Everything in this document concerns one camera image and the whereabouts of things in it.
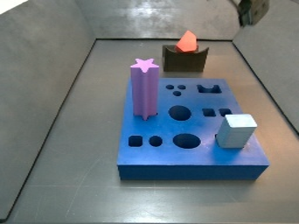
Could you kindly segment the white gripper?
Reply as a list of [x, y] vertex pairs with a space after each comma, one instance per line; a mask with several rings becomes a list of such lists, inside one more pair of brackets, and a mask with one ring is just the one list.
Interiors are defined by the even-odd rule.
[[270, 0], [241, 0], [238, 17], [242, 26], [255, 25], [267, 14]]

